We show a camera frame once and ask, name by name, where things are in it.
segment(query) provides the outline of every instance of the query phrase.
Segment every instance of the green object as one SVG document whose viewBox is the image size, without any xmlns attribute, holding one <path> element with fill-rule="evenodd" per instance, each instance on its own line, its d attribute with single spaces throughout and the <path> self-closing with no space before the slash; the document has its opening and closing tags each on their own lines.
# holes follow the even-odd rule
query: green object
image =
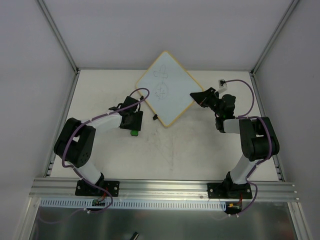
<svg viewBox="0 0 320 240">
<path fill-rule="evenodd" d="M 131 136 L 138 136 L 139 135 L 139 131 L 131 130 L 130 134 L 131 134 Z"/>
</svg>

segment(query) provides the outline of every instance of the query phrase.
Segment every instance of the white table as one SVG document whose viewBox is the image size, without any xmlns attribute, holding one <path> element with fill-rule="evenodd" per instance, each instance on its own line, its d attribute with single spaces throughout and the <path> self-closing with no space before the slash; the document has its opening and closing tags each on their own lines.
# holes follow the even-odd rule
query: white table
<svg viewBox="0 0 320 240">
<path fill-rule="evenodd" d="M 100 115 L 122 103 L 134 89 L 144 70 L 81 70 L 67 118 L 79 120 Z M 218 80 L 241 79 L 251 84 L 248 72 L 189 71 L 206 90 L 218 88 Z M 240 82 L 228 83 L 228 94 L 236 96 L 235 115 L 251 106 L 252 95 Z M 152 180 L 223 180 L 242 155 L 238 134 L 220 133 L 209 108 L 194 103 L 172 126 L 153 121 L 146 103 L 142 129 L 137 137 L 129 130 L 113 129 L 94 140 L 91 159 L 105 178 Z M 260 116 L 255 103 L 250 116 Z M 51 177 L 76 178 L 55 158 Z M 253 181 L 278 181 L 272 159 L 252 175 Z"/>
</svg>

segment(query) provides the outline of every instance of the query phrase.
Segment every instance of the drawn circle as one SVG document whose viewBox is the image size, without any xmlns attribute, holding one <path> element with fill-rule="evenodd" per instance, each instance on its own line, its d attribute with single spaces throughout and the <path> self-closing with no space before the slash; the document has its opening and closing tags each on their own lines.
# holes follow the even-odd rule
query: drawn circle
<svg viewBox="0 0 320 240">
<path fill-rule="evenodd" d="M 154 96 L 159 100 L 165 99 L 168 96 L 168 93 L 169 88 L 164 82 L 158 83 L 153 89 Z"/>
</svg>

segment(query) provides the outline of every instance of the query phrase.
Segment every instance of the white wall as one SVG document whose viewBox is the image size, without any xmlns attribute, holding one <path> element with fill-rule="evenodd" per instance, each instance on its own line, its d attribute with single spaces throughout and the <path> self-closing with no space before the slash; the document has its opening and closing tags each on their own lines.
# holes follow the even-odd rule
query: white wall
<svg viewBox="0 0 320 240">
<path fill-rule="evenodd" d="M 320 1 L 302 0 L 257 73 L 266 113 L 296 183 L 315 240 L 320 239 Z"/>
<path fill-rule="evenodd" d="M 0 239 L 12 239 L 73 72 L 34 0 L 0 3 Z"/>
<path fill-rule="evenodd" d="M 79 67 L 251 70 L 291 0 L 45 0 Z"/>
</svg>

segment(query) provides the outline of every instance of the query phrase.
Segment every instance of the yellow frame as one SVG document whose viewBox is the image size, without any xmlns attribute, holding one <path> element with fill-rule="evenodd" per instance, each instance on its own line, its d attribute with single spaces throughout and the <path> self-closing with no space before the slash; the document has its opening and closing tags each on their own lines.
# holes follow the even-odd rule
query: yellow frame
<svg viewBox="0 0 320 240">
<path fill-rule="evenodd" d="M 156 60 L 152 63 L 152 65 L 145 71 L 145 73 L 139 78 L 139 80 L 138 80 L 138 81 L 136 82 L 136 84 L 135 84 L 135 88 L 136 88 L 136 89 L 138 89 L 138 86 L 137 86 L 137 85 L 138 85 L 139 81 L 146 75 L 146 73 L 150 70 L 150 68 L 152 68 L 152 66 L 156 63 L 156 61 L 157 61 L 157 60 L 162 56 L 162 54 L 164 54 L 164 53 L 168 53 L 168 54 L 170 55 L 170 57 L 172 57 L 173 60 L 175 60 L 175 62 L 176 62 L 177 64 L 179 64 L 179 66 L 195 81 L 195 83 L 199 85 L 199 87 L 202 89 L 202 91 L 204 91 L 204 88 L 198 83 L 198 81 L 195 80 L 194 77 L 191 76 L 191 74 L 181 65 L 181 63 L 178 62 L 178 60 L 177 60 L 170 52 L 168 52 L 168 51 L 163 51 L 163 52 L 156 58 Z M 154 114 L 157 114 L 156 111 L 154 110 L 154 108 L 153 108 L 153 107 L 151 106 L 151 104 L 148 102 L 148 100 L 145 100 L 145 102 L 149 105 L 149 107 L 150 107 L 151 110 L 154 112 Z M 158 117 L 158 119 L 160 120 L 160 122 L 162 123 L 163 126 L 165 126 L 166 128 L 168 128 L 168 127 L 170 127 L 178 118 L 180 118 L 180 116 L 181 116 L 182 114 L 184 114 L 184 113 L 187 111 L 187 109 L 190 108 L 192 104 L 194 104 L 194 102 L 195 102 L 195 101 L 192 101 L 192 102 L 189 104 L 189 106 L 187 106 L 186 109 L 183 110 L 169 125 L 165 125 L 164 121 L 162 121 L 162 119 L 161 119 L 160 117 Z"/>
</svg>

